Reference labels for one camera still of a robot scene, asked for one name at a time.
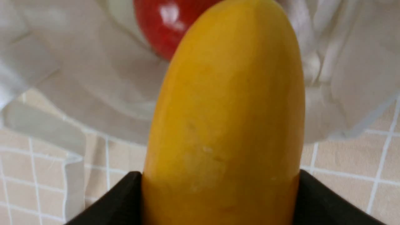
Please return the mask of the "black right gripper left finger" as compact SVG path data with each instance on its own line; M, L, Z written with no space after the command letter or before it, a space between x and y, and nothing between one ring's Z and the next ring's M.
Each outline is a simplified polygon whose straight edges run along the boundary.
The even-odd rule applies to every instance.
M127 173L67 225L141 225L141 172Z

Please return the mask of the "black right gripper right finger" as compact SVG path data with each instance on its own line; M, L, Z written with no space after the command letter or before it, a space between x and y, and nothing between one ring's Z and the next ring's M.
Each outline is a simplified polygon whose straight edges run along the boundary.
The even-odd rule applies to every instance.
M294 224L383 225L384 223L346 201L305 170L300 170Z

